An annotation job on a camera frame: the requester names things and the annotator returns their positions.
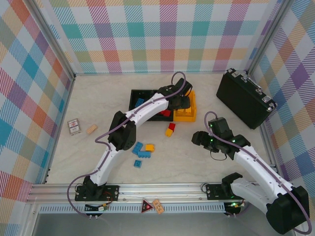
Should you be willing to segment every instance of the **blue block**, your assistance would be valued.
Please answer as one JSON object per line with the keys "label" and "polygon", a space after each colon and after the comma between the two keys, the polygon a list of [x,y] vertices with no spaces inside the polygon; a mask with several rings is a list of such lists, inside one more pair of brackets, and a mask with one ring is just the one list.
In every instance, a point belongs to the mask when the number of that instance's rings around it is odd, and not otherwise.
{"label": "blue block", "polygon": [[138,101],[134,107],[136,108],[136,107],[140,106],[143,102],[144,102],[144,100],[142,98],[138,98]]}
{"label": "blue block", "polygon": [[143,143],[137,142],[136,146],[134,146],[132,153],[138,155],[138,151],[143,147]]}
{"label": "blue block", "polygon": [[150,158],[151,157],[151,152],[149,152],[149,151],[139,151],[138,152],[138,157]]}
{"label": "blue block", "polygon": [[141,168],[141,165],[142,165],[142,161],[138,161],[138,160],[136,160],[133,164],[133,166],[136,168]]}

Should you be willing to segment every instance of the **table surface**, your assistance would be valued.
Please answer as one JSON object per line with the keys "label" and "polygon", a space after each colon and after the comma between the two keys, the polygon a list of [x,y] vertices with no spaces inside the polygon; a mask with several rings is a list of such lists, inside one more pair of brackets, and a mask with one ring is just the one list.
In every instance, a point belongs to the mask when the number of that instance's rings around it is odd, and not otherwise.
{"label": "table surface", "polygon": [[[94,140],[108,131],[117,111],[128,110],[131,90],[158,89],[169,85],[171,76],[124,74],[77,77],[47,182],[70,183],[77,176],[90,173],[105,150],[105,145],[96,144]],[[137,129],[137,141],[155,145],[151,158],[138,158],[131,153],[133,148],[125,151],[111,171],[108,183],[218,182],[233,172],[252,181],[245,169],[230,158],[213,160],[209,151],[191,142],[196,131],[206,131],[205,113],[214,111],[219,117],[226,118],[234,135],[246,137],[269,163],[259,129],[249,129],[216,97],[221,78],[222,73],[187,74],[196,96],[196,122],[176,122],[175,132],[169,138],[165,136],[169,122],[145,122]],[[71,136],[67,121],[74,118],[79,119],[82,132]],[[93,124],[98,129],[88,135],[86,130]],[[224,158],[222,153],[213,153],[212,156]],[[142,160],[141,168],[133,166],[135,160]]]}

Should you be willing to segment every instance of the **black tray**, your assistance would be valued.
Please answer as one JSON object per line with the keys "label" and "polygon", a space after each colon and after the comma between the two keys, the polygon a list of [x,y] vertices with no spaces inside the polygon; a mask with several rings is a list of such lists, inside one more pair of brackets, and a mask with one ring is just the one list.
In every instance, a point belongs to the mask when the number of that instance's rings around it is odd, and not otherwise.
{"label": "black tray", "polygon": [[[142,98],[144,102],[148,101],[157,90],[141,90],[141,89],[132,89],[129,102],[129,110],[134,109],[139,98]],[[174,112],[171,110],[171,115],[169,117],[163,116],[162,114],[156,114],[148,121],[173,121]]]}

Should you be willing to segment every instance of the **yellow container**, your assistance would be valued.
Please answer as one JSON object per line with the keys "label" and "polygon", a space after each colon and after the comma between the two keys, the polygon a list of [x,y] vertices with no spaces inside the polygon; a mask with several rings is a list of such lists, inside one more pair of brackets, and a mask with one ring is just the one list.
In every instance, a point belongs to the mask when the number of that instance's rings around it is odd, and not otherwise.
{"label": "yellow container", "polygon": [[195,122],[196,121],[196,98],[195,92],[191,91],[189,94],[190,107],[188,109],[179,109],[174,111],[174,121],[188,121]]}

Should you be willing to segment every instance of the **red lego brick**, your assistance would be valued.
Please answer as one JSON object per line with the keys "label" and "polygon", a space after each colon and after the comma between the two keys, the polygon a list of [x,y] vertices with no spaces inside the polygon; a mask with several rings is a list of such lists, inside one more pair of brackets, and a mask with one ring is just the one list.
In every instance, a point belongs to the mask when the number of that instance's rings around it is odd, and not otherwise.
{"label": "red lego brick", "polygon": [[171,130],[173,130],[173,132],[174,132],[174,130],[175,130],[175,124],[174,124],[174,123],[170,123],[169,126],[168,126],[168,128],[171,129]]}
{"label": "red lego brick", "polygon": [[165,117],[169,117],[171,115],[171,111],[170,110],[164,110],[160,112],[163,116]]}

